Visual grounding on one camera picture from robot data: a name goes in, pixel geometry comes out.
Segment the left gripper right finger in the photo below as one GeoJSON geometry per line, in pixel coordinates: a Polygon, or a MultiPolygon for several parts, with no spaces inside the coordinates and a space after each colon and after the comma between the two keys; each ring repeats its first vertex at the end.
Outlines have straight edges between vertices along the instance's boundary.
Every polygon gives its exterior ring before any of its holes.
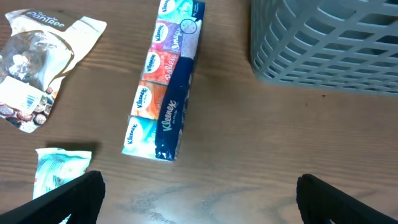
{"type": "Polygon", "coordinates": [[[304,174],[298,178],[296,194],[296,203],[304,224],[397,224],[397,220],[312,174],[304,174]]]}

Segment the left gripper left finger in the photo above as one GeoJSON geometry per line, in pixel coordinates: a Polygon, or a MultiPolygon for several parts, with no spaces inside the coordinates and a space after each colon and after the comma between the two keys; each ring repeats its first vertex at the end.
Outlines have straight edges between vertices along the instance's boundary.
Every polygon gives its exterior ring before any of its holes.
{"type": "Polygon", "coordinates": [[[105,197],[100,171],[89,171],[1,215],[1,223],[96,223],[105,197]]]}

